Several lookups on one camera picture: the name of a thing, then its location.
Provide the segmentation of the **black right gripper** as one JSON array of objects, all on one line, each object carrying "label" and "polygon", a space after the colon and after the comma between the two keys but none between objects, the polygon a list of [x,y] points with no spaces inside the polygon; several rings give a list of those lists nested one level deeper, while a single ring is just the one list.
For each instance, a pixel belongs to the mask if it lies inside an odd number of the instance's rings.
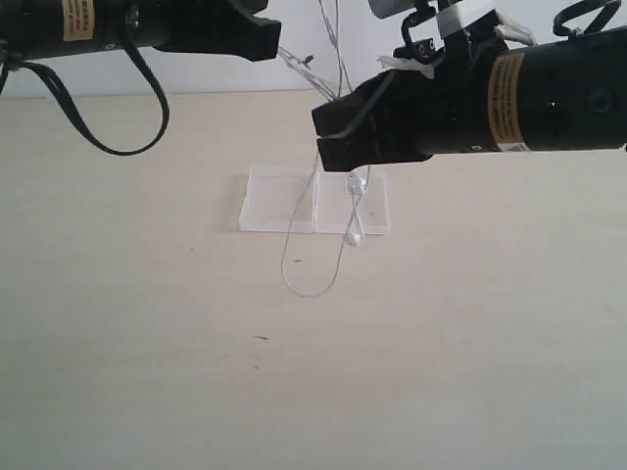
[{"label": "black right gripper", "polygon": [[433,80],[398,71],[377,102],[375,161],[618,149],[626,144],[626,31],[482,53]]}]

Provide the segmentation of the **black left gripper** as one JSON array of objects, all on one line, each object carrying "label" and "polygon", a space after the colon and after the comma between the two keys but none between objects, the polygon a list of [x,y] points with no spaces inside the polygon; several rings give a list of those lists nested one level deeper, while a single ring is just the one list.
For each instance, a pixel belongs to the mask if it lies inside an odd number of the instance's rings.
[{"label": "black left gripper", "polygon": [[261,18],[266,1],[63,1],[1,3],[1,57],[34,61],[137,48],[276,57],[282,24]]}]

